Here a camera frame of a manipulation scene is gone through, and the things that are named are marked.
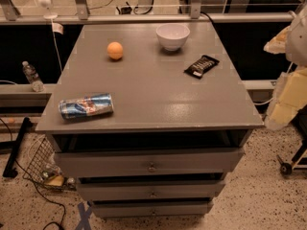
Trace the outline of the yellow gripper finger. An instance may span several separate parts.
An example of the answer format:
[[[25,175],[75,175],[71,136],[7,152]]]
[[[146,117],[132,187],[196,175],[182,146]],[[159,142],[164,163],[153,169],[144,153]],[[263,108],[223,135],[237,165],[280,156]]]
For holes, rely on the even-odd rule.
[[[264,46],[264,51],[271,54],[284,54],[286,52],[286,41],[290,27],[287,26]]]
[[[287,126],[306,105],[307,67],[299,66],[290,74],[282,72],[266,112],[265,127],[279,130]]]

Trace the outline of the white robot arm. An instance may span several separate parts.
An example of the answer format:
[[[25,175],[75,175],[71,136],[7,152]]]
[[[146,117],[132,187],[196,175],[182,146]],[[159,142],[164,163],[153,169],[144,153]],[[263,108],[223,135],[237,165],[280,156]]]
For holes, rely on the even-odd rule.
[[[282,72],[266,112],[265,126],[271,130],[285,127],[307,105],[307,6],[292,13],[293,21],[264,46],[271,54],[284,54],[296,65],[292,73]]]

